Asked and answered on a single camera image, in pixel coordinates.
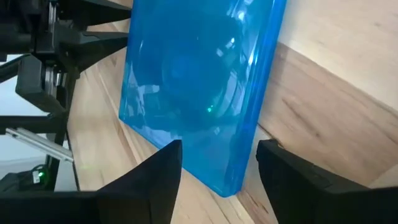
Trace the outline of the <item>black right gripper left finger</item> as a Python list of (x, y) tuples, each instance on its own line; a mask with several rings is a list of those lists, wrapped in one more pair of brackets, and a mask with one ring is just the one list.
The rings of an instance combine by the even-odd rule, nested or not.
[(181, 172), (174, 140), (97, 191), (1, 194), (1, 223), (170, 223)]

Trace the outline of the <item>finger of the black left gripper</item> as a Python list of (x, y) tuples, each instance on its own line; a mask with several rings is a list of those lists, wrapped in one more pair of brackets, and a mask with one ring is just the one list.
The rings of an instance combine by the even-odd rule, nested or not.
[(60, 41), (66, 65), (82, 72), (105, 57), (127, 46), (125, 32), (75, 32), (68, 40)]
[(60, 19), (96, 26), (130, 18), (131, 8), (108, 0), (59, 0)]

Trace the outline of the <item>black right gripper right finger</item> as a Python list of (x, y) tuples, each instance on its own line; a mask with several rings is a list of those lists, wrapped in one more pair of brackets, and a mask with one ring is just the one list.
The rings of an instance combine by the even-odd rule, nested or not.
[(279, 223), (397, 223), (397, 187), (370, 189), (260, 140), (256, 159)]

